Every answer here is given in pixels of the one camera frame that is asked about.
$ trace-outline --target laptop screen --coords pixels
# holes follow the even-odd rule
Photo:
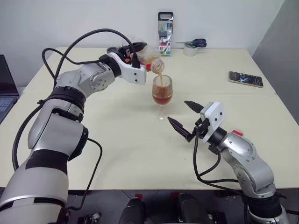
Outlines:
[[[0,55],[0,94],[18,94],[4,55]]]

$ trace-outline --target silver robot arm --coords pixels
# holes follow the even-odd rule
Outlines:
[[[44,100],[28,135],[29,157],[0,198],[0,224],[66,223],[67,161],[80,155],[88,137],[83,119],[87,97],[106,89],[116,77],[145,84],[145,68],[133,68],[115,53],[100,63],[61,74]]]
[[[168,118],[171,125],[188,142],[199,132],[202,141],[210,143],[209,150],[222,155],[237,177],[252,220],[259,224],[289,224],[286,211],[276,194],[274,174],[269,165],[259,157],[254,144],[220,128],[224,120],[223,104],[213,102],[203,107],[192,101],[185,103],[200,113],[194,131],[189,133],[175,119]]]

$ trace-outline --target tape roll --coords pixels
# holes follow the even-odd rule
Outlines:
[[[198,48],[190,45],[190,44],[184,44],[183,53],[186,56],[195,56],[198,52]]]

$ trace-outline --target glass stem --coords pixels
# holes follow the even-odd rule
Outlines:
[[[159,117],[164,117],[164,105],[159,105]]]

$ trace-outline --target table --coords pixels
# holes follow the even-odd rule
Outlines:
[[[15,133],[25,117],[36,107],[36,101],[47,93],[24,93],[0,126],[0,186],[6,186],[13,167],[11,147]],[[193,100],[205,105],[221,101],[225,116],[221,127],[235,128],[252,140],[259,155],[271,166],[278,188],[299,187],[299,128],[277,95],[274,94],[181,94],[174,92],[166,107],[169,115],[192,130],[198,114],[184,105]],[[85,104],[82,123],[89,137],[104,149],[91,189],[212,189],[196,180],[192,167],[193,143],[187,143],[168,122],[156,122],[157,108],[147,94],[95,93]],[[30,122],[19,144],[19,163],[28,155],[27,135]],[[199,144],[198,169],[209,168],[216,156]],[[69,189],[85,189],[99,150],[87,143],[83,153],[69,162]],[[206,179],[235,178],[231,167],[221,161]],[[225,186],[239,188],[238,184]]]
[[[64,52],[66,48],[57,48]],[[96,60],[106,53],[104,48],[74,48],[68,57],[73,61]],[[53,53],[48,63],[52,70],[56,71],[61,56]],[[191,94],[205,93],[232,93],[232,94],[274,94],[275,91],[269,84],[266,77],[252,60],[246,49],[202,49],[194,57],[187,57],[183,50],[174,49],[171,56],[162,58],[165,63],[164,74],[171,76],[176,91]],[[75,70],[79,66],[64,60],[61,73]],[[261,76],[263,88],[252,88],[228,82],[228,72],[236,71],[246,74]],[[106,94],[116,92],[141,93],[151,89],[152,79],[155,74],[148,72],[147,83],[144,86],[129,86],[125,80],[117,80],[106,90]],[[51,93],[53,89],[53,79],[43,65],[36,76],[28,84],[24,93]]]
[[[94,60],[104,53],[105,49],[75,48],[70,58]],[[49,65],[56,67],[59,58],[53,54],[48,59]],[[171,117],[191,131],[199,116],[184,100],[202,105],[223,102],[226,118],[221,127],[227,131],[241,130],[254,142],[259,155],[271,166],[278,188],[299,187],[299,127],[247,50],[205,49],[195,57],[186,57],[182,50],[175,49],[171,57],[163,60],[165,74],[172,77],[174,85],[173,98],[166,106]],[[65,61],[62,71],[76,68]],[[264,87],[230,83],[230,70],[261,76]],[[89,129],[89,137],[104,149],[90,189],[213,189],[196,180],[192,166],[194,141],[187,143],[168,122],[154,120],[157,105],[151,98],[153,77],[149,72],[144,86],[118,78],[105,91],[87,99],[82,123]],[[0,186],[6,186],[13,174],[11,148],[18,128],[37,107],[36,102],[49,95],[52,85],[53,80],[43,66],[1,123]],[[33,121],[34,118],[20,140],[19,163],[29,155],[27,135]],[[199,171],[206,170],[217,159],[207,147],[199,143]],[[69,189],[86,188],[98,156],[97,146],[88,142],[83,153],[69,162]],[[231,167],[222,160],[205,178],[235,177]],[[236,183],[225,186],[240,188]]]

